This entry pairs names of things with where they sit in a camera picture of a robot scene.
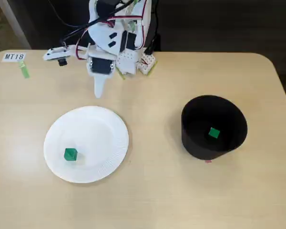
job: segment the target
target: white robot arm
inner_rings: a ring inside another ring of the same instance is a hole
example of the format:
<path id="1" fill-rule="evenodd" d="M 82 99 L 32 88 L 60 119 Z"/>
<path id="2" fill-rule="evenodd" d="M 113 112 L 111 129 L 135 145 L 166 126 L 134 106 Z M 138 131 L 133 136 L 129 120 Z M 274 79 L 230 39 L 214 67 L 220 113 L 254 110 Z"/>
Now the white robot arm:
<path id="1" fill-rule="evenodd" d="M 95 96 L 100 98 L 106 79 L 112 78 L 116 68 L 122 74 L 136 74 L 137 68 L 142 68 L 151 7 L 152 0 L 90 0 L 90 21 L 81 28 L 81 38 L 88 32 L 95 45 L 81 47 L 80 38 L 76 45 L 48 50 L 43 58 L 58 60 L 60 66 L 66 65 L 66 58 L 72 56 L 86 60 L 88 74 L 94 77 Z"/>

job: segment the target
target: green cube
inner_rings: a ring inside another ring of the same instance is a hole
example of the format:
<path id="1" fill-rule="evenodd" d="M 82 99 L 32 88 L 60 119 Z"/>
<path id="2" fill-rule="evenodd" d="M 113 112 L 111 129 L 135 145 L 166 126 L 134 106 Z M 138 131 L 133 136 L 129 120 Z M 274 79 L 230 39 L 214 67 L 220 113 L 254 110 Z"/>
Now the green cube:
<path id="1" fill-rule="evenodd" d="M 77 158 L 77 150 L 76 149 L 66 149 L 64 158 L 67 161 L 76 161 Z"/>
<path id="2" fill-rule="evenodd" d="M 210 132 L 209 132 L 209 135 L 214 137 L 214 138 L 218 138 L 219 137 L 219 134 L 220 134 L 220 131 L 219 130 L 216 130 L 214 128 L 211 128 Z"/>

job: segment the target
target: black cable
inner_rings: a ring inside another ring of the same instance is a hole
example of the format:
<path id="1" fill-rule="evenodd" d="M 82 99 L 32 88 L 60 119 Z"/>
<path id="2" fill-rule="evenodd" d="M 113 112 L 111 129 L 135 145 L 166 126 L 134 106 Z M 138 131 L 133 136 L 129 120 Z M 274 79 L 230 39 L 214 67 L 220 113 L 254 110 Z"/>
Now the black cable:
<path id="1" fill-rule="evenodd" d="M 154 33 L 154 37 L 153 37 L 151 43 L 149 44 L 149 46 L 146 48 L 146 50 L 144 52 L 146 55 L 151 55 L 155 51 L 155 49 L 157 49 L 159 42 L 161 42 L 160 41 L 160 39 L 161 39 L 160 35 L 158 34 L 158 29 L 159 29 L 159 16 L 158 16 L 159 1 L 160 0 L 157 0 L 155 7 L 154 7 L 154 11 L 153 11 L 153 13 L 155 14 L 155 17 L 156 17 L 155 33 Z"/>
<path id="2" fill-rule="evenodd" d="M 158 33 L 158 28 L 159 28 L 159 17 L 158 17 L 158 6 L 159 6 L 159 0 L 157 0 L 155 7 L 154 7 L 154 13 L 156 16 L 156 29 L 155 29 L 155 36 Z"/>
<path id="3" fill-rule="evenodd" d="M 55 9 L 53 3 L 52 3 L 50 0 L 48 0 L 48 2 L 49 2 L 49 4 L 51 5 L 51 7 L 52 7 L 52 9 L 53 9 L 53 11 L 54 11 L 56 17 L 61 21 L 62 24 L 66 25 L 66 26 L 69 26 L 69 27 L 73 27 L 73 28 L 79 28 L 79 27 L 82 26 L 82 25 L 71 25 L 71 24 L 66 23 L 66 22 L 59 16 L 59 14 L 57 13 L 57 11 L 56 11 L 56 9 Z"/>
<path id="4" fill-rule="evenodd" d="M 67 34 L 66 36 L 64 36 L 64 38 L 61 40 L 61 43 L 64 44 L 65 41 L 67 39 L 69 39 L 70 37 L 73 37 L 74 35 L 80 33 L 81 31 L 89 28 L 90 26 L 95 25 L 96 23 L 99 23 L 101 21 L 107 21 L 110 17 L 113 17 L 117 12 L 120 12 L 121 10 L 124 10 L 126 7 L 128 7 L 129 5 L 131 5 L 134 2 L 134 0 L 130 0 L 128 3 L 116 8 L 113 12 L 109 13 L 107 16 L 105 17 L 101 17 L 101 18 L 97 18 L 94 21 L 91 21 L 89 23 L 87 23 L 86 25 L 83 25 L 81 27 L 79 27 L 78 29 L 74 30 L 73 32 Z"/>

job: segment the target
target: black cylindrical container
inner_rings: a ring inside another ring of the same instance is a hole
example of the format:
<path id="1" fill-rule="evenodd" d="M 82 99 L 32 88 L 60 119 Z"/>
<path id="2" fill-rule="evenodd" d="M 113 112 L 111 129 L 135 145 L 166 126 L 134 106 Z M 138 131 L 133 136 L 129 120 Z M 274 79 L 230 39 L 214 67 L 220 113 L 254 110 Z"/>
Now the black cylindrical container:
<path id="1" fill-rule="evenodd" d="M 213 160 L 238 148 L 247 136 L 243 113 L 230 101 L 203 95 L 182 111 L 182 143 L 201 160 Z"/>

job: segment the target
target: paper plate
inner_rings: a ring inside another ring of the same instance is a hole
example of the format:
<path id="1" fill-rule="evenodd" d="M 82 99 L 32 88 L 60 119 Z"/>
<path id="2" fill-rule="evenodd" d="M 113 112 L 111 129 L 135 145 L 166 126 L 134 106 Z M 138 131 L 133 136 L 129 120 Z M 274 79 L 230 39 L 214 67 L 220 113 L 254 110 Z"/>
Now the paper plate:
<path id="1" fill-rule="evenodd" d="M 123 120 L 111 110 L 87 106 L 61 116 L 44 141 L 44 158 L 50 170 L 73 183 L 90 183 L 114 172 L 126 156 L 129 136 Z M 66 161 L 66 148 L 78 151 Z"/>

